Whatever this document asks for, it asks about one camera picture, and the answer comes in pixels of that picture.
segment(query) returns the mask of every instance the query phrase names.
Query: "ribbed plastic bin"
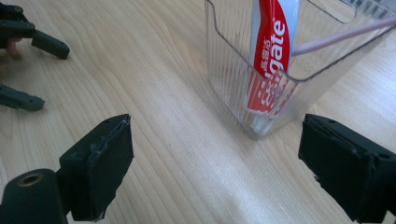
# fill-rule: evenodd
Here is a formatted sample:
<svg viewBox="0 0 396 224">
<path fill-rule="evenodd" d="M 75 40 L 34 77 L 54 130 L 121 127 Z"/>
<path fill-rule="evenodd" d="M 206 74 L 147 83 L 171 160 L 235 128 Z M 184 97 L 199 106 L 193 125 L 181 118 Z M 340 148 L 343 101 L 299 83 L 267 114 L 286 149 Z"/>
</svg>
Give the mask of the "ribbed plastic bin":
<svg viewBox="0 0 396 224">
<path fill-rule="evenodd" d="M 295 46 L 358 25 L 395 16 L 393 1 L 344 1 L 349 14 L 302 0 Z M 394 29 L 383 28 L 292 59 L 289 73 L 277 71 L 264 80 L 248 62 L 251 0 L 205 0 L 207 72 L 219 98 L 254 139 L 305 113 L 340 77 Z M 252 80 L 262 79 L 269 110 L 249 110 L 251 94 L 262 94 Z"/>
</svg>

